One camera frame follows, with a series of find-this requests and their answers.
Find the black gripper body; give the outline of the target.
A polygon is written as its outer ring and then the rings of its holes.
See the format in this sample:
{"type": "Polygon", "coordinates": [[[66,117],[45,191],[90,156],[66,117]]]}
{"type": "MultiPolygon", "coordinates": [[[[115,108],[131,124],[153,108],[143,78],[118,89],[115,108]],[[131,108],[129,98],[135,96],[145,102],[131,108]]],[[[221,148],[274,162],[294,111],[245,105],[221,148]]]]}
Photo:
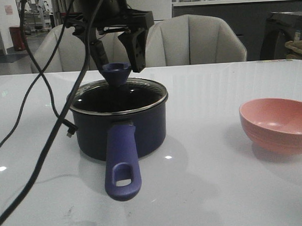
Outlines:
{"type": "Polygon", "coordinates": [[[127,0],[74,0],[75,14],[65,18],[67,28],[84,30],[93,19],[92,28],[104,34],[106,29],[127,34],[147,31],[154,24],[153,13],[128,7],[127,0]]]}

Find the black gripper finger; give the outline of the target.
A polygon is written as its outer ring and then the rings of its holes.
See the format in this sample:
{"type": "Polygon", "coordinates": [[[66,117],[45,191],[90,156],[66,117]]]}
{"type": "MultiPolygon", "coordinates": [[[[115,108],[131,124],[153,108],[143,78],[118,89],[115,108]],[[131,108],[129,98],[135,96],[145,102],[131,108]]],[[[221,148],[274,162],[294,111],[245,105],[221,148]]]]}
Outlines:
{"type": "Polygon", "coordinates": [[[137,29],[131,33],[122,33],[118,36],[119,41],[126,49],[132,71],[140,73],[146,65],[146,39],[147,30],[137,29]]]}
{"type": "Polygon", "coordinates": [[[101,40],[91,41],[89,43],[91,57],[98,70],[103,70],[103,66],[109,63],[104,45],[101,40]]]}

